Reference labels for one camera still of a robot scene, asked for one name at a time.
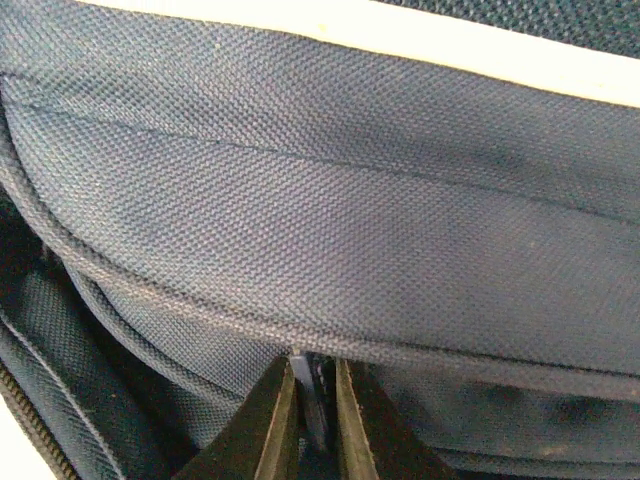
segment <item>zipper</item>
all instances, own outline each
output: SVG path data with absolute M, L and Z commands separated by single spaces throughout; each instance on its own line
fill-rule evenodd
M 0 361 L 0 395 L 9 411 L 58 480 L 80 480 L 60 445 L 40 418 L 24 390 Z

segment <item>white trim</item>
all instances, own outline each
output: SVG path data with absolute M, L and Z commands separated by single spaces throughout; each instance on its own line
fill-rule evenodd
M 369 0 L 78 1 L 293 33 L 640 108 L 640 60 Z

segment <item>nylon fabric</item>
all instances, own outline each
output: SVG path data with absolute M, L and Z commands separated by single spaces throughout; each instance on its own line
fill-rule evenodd
M 152 282 L 369 341 L 640 375 L 635 226 L 12 105 L 7 118 L 56 218 Z
M 3 300 L 2 361 L 82 478 L 169 478 L 148 425 L 56 289 L 30 274 Z
M 636 403 L 545 394 L 424 370 L 376 367 L 375 375 L 419 438 L 435 448 L 640 466 Z
M 158 350 L 202 378 L 246 396 L 278 355 L 289 348 L 248 341 L 206 323 L 163 312 L 157 305 L 136 301 L 126 292 L 105 293 L 123 321 Z
M 0 180 L 167 379 L 150 411 L 183 443 L 295 346 L 378 364 L 458 467 L 640 476 L 639 110 L 275 32 L 0 12 Z M 605 413 L 555 428 L 577 395 Z
M 640 58 L 640 10 L 634 0 L 378 1 Z

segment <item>white surface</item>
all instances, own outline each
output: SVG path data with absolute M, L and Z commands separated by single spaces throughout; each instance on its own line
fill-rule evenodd
M 55 476 L 0 397 L 1 478 L 55 480 Z

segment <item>stitched seam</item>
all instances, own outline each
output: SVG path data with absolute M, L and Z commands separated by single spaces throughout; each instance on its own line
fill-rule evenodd
M 85 425 L 87 430 L 91 433 L 93 438 L 96 440 L 98 446 L 100 447 L 105 457 L 109 461 L 111 468 L 113 468 L 114 473 L 118 476 L 118 478 L 124 479 L 125 476 L 122 473 L 122 470 L 118 465 L 118 462 L 114 458 L 113 453 L 111 452 L 111 449 L 109 448 L 107 442 L 104 440 L 104 438 L 102 438 L 102 435 L 100 435 L 98 429 L 93 425 L 93 422 L 86 416 L 82 408 L 76 403 L 75 399 L 73 398 L 73 395 L 67 389 L 62 379 L 60 379 L 59 376 L 53 370 L 53 368 L 51 368 L 47 364 L 43 356 L 38 352 L 38 349 L 35 346 L 33 346 L 31 342 L 29 342 L 24 337 L 24 335 L 18 332 L 18 330 L 7 321 L 7 319 L 5 318 L 4 312 L 0 312 L 0 321 L 5 326 L 5 328 L 9 330 L 9 332 L 15 337 L 15 339 L 23 346 L 23 348 L 25 348 L 38 361 L 40 366 L 49 374 L 51 379 L 55 382 L 55 384 L 58 386 L 58 388 L 62 392 L 62 395 L 64 396 L 64 398 L 67 400 L 67 402 L 69 402 L 69 404 L 71 405 L 73 410 L 76 412 L 76 414 L 78 415 L 82 423 Z
M 411 345 L 411 344 L 401 344 L 401 343 L 394 344 L 386 341 L 378 342 L 378 341 L 372 341 L 372 340 L 363 340 L 354 336 L 349 336 L 344 334 L 336 335 L 335 332 L 329 332 L 326 328 L 319 329 L 317 327 L 309 327 L 306 325 L 293 324 L 293 323 L 287 323 L 283 325 L 281 322 L 280 324 L 278 324 L 277 321 L 275 321 L 274 319 L 265 318 L 263 316 L 259 316 L 255 314 L 247 314 L 246 312 L 239 311 L 238 309 L 229 309 L 223 305 L 215 304 L 209 300 L 198 298 L 193 295 L 177 291 L 169 286 L 158 284 L 157 282 L 148 280 L 134 272 L 131 272 L 125 268 L 118 266 L 117 264 L 107 259 L 101 253 L 93 250 L 81 239 L 75 237 L 72 232 L 67 230 L 66 227 L 64 227 L 64 225 L 60 223 L 60 221 L 55 217 L 55 215 L 53 215 L 53 213 L 48 209 L 47 205 L 38 197 L 37 191 L 35 190 L 35 187 L 32 184 L 31 179 L 28 177 L 28 175 L 24 171 L 24 168 L 22 167 L 20 159 L 17 156 L 15 156 L 15 158 L 10 157 L 10 158 L 7 158 L 7 160 L 9 165 L 5 165 L 4 173 L 5 175 L 8 175 L 8 177 L 5 177 L 5 181 L 6 180 L 11 181 L 10 183 L 7 184 L 8 188 L 10 188 L 11 191 L 14 192 L 14 194 L 21 197 L 20 198 L 21 200 L 27 202 L 26 204 L 23 205 L 25 208 L 35 210 L 34 215 L 36 215 L 35 218 L 38 222 L 47 223 L 47 220 L 49 220 L 49 222 L 53 223 L 53 227 L 49 225 L 41 226 L 41 229 L 39 230 L 39 233 L 41 234 L 41 236 L 45 238 L 49 238 L 53 242 L 58 242 L 61 248 L 70 250 L 73 255 L 78 256 L 81 259 L 80 261 L 84 261 L 88 263 L 91 267 L 95 268 L 96 271 L 98 271 L 101 275 L 108 277 L 109 281 L 115 282 L 116 284 L 123 283 L 128 287 L 133 287 L 138 289 L 137 293 L 139 297 L 140 295 L 152 295 L 154 297 L 162 298 L 165 302 L 167 302 L 167 306 L 169 309 L 175 309 L 174 304 L 180 303 L 182 304 L 181 307 L 184 305 L 184 308 L 192 309 L 194 314 L 200 317 L 204 316 L 202 313 L 202 309 L 203 308 L 207 309 L 206 318 L 207 318 L 207 321 L 209 321 L 212 324 L 214 322 L 211 317 L 212 315 L 211 309 L 213 309 L 218 314 L 222 314 L 223 316 L 232 315 L 234 319 L 237 319 L 238 321 L 234 322 L 233 324 L 230 324 L 228 322 L 226 323 L 223 322 L 223 325 L 226 327 L 226 329 L 236 332 L 240 335 L 246 335 L 248 337 L 252 337 L 261 341 L 273 341 L 273 342 L 282 344 L 283 343 L 282 339 L 279 339 L 280 337 L 278 335 L 283 332 L 283 327 L 290 327 L 291 330 L 286 332 L 287 336 L 289 337 L 291 337 L 296 333 L 299 334 L 300 332 L 304 334 L 312 334 L 312 335 L 319 333 L 321 336 L 324 337 L 325 345 L 332 345 L 332 346 L 326 347 L 327 349 L 342 351 L 344 350 L 345 347 L 340 345 L 340 342 L 345 342 L 345 341 L 351 342 L 352 344 L 355 343 L 358 346 L 362 346 L 362 345 L 371 346 L 371 347 L 378 346 L 378 348 L 390 347 L 390 348 L 393 348 L 394 351 L 397 351 L 399 354 L 406 353 L 407 356 L 411 355 L 411 357 L 409 357 L 407 360 L 408 363 L 412 363 L 411 360 L 413 360 L 416 354 L 420 355 L 420 354 L 431 352 L 431 353 L 444 353 L 447 356 L 447 358 L 450 360 L 462 359 L 462 360 L 467 360 L 471 362 L 473 362 L 474 360 L 488 360 L 493 362 L 497 361 L 498 363 L 505 364 L 505 365 L 516 364 L 516 365 L 508 365 L 509 367 L 515 367 L 517 365 L 525 365 L 527 367 L 541 367 L 545 369 L 552 369 L 552 371 L 553 370 L 564 371 L 574 375 L 595 374 L 595 375 L 618 378 L 618 379 L 626 378 L 626 379 L 636 380 L 636 381 L 640 380 L 640 375 L 635 375 L 635 374 L 600 371 L 600 370 L 589 370 L 589 369 L 584 369 L 580 367 L 555 366 L 555 365 L 550 365 L 545 363 L 533 362 L 530 360 L 511 360 L 504 357 L 499 357 L 499 360 L 495 360 L 491 357 L 487 357 L 486 355 L 473 353 L 473 352 L 465 353 L 465 352 L 450 351 L 450 350 L 444 350 L 438 347 L 429 347 L 429 346 L 423 346 L 423 345 Z M 12 169 L 18 170 L 17 175 L 16 173 L 11 172 Z M 19 181 L 20 178 L 22 178 L 24 182 L 26 182 L 26 185 L 22 185 L 22 186 L 20 185 L 22 183 Z M 45 214 L 46 219 L 41 218 L 42 213 Z M 72 243 L 75 243 L 77 245 L 70 245 L 69 240 L 71 240 Z M 91 256 L 97 258 L 98 261 L 96 261 L 95 258 L 94 259 L 88 258 L 86 255 L 84 255 L 82 251 L 88 252 Z M 260 327 L 259 332 L 257 328 L 258 325 L 254 326 L 253 323 L 259 323 L 259 327 Z M 275 333 L 267 329 L 268 327 L 274 327 L 274 326 L 277 327 L 277 331 Z M 326 341 L 327 337 L 331 337 L 331 340 L 333 340 L 333 344 L 330 344 L 329 342 Z M 407 347 L 407 345 L 409 345 L 410 350 L 400 351 L 402 347 Z M 637 390 L 635 388 L 632 390 L 631 396 L 633 398 L 636 398 L 638 396 Z
M 5 75 L 5 79 L 8 78 L 8 77 L 11 77 L 11 76 L 12 75 Z M 50 109 L 50 108 L 46 108 L 46 107 L 37 106 L 35 104 L 29 104 L 29 103 L 18 102 L 18 101 L 6 101 L 6 100 L 3 99 L 2 103 L 5 106 L 17 106 L 17 107 L 22 107 L 22 108 L 26 108 L 26 109 L 31 109 L 34 112 L 49 113 L 49 114 L 64 116 L 64 117 L 67 117 L 67 118 L 73 118 L 73 119 L 83 120 L 83 121 L 87 121 L 87 122 L 94 122 L 94 123 L 97 123 L 97 124 L 100 124 L 100 125 L 110 125 L 110 126 L 126 128 L 126 129 L 130 130 L 133 133 L 148 133 L 148 134 L 155 135 L 155 136 L 165 136 L 165 137 L 174 137 L 174 138 L 195 140 L 195 141 L 199 141 L 199 142 L 203 142 L 203 143 L 211 143 L 211 144 L 214 144 L 214 145 L 228 146 L 228 147 L 233 147 L 233 148 L 238 148 L 238 149 L 243 149 L 243 150 L 250 150 L 250 151 L 255 151 L 255 152 L 260 152 L 260 153 L 271 153 L 271 154 L 280 155 L 280 156 L 291 158 L 291 159 L 295 159 L 295 160 L 303 160 L 303 161 L 309 161 L 309 162 L 314 162 L 314 163 L 322 163 L 322 164 L 325 164 L 325 165 L 331 165 L 331 166 L 336 166 L 336 167 L 348 167 L 348 168 L 352 168 L 354 170 L 366 170 L 366 171 L 372 171 L 372 172 L 379 172 L 379 173 L 385 173 L 385 174 L 394 175 L 394 176 L 398 176 L 398 177 L 419 178 L 419 179 L 428 180 L 428 181 L 436 183 L 436 184 L 448 185 L 448 186 L 453 186 L 453 187 L 466 187 L 466 188 L 471 188 L 471 189 L 477 189 L 477 190 L 480 190 L 480 191 L 486 191 L 486 192 L 490 192 L 490 193 L 496 193 L 496 194 L 511 196 L 511 197 L 515 197 L 515 198 L 521 198 L 521 199 L 524 199 L 524 200 L 527 200 L 527 201 L 530 201 L 530 202 L 534 202 L 534 203 L 541 203 L 541 204 L 544 204 L 544 205 L 550 205 L 550 206 L 554 206 L 554 207 L 559 207 L 559 208 L 562 208 L 562 209 L 567 210 L 567 211 L 579 212 L 581 214 L 591 215 L 591 216 L 598 217 L 598 218 L 603 218 L 603 219 L 606 219 L 606 220 L 617 221 L 617 222 L 620 222 L 620 223 L 623 223 L 623 224 L 626 224 L 626 225 L 640 226 L 640 222 L 636 222 L 634 220 L 631 220 L 631 219 L 628 219 L 628 218 L 625 218 L 625 217 L 622 217 L 622 216 L 608 215 L 608 214 L 604 214 L 604 213 L 601 213 L 601 212 L 595 211 L 595 210 L 572 207 L 572 206 L 569 206 L 566 203 L 563 203 L 561 201 L 552 200 L 552 199 L 549 199 L 549 198 L 525 195 L 525 194 L 517 193 L 517 192 L 511 191 L 511 190 L 503 190 L 503 189 L 499 189 L 499 188 L 495 188 L 495 187 L 489 187 L 489 186 L 480 185 L 480 184 L 476 184 L 476 183 L 469 183 L 469 182 L 463 182 L 463 181 L 443 179 L 442 177 L 438 177 L 438 176 L 435 176 L 435 175 L 429 175 L 429 174 L 425 174 L 425 173 L 405 171 L 405 170 L 387 169 L 387 168 L 383 168 L 383 167 L 376 167 L 376 166 L 373 166 L 373 165 L 364 165 L 362 163 L 351 163 L 351 162 L 346 162 L 346 161 L 340 161 L 340 160 L 336 160 L 336 159 L 333 159 L 333 158 L 313 157 L 313 156 L 309 156 L 309 155 L 302 155 L 302 154 L 297 154 L 297 153 L 293 153 L 293 152 L 288 152 L 288 151 L 285 151 L 285 150 L 280 150 L 280 149 L 277 149 L 277 148 L 259 147 L 257 145 L 245 145 L 245 144 L 242 144 L 242 143 L 230 142 L 230 141 L 226 141 L 226 140 L 213 139 L 213 138 L 207 138 L 207 137 L 201 137 L 201 136 L 198 136 L 198 135 L 185 135 L 185 134 L 181 134 L 181 133 L 177 133 L 177 132 L 164 131 L 164 130 L 160 130 L 160 129 L 152 128 L 152 127 L 133 126 L 133 125 L 130 125 L 130 124 L 122 122 L 122 121 L 101 120 L 101 119 L 97 119 L 97 118 L 91 117 L 91 116 L 77 115 L 77 114 L 66 112 L 66 111 Z

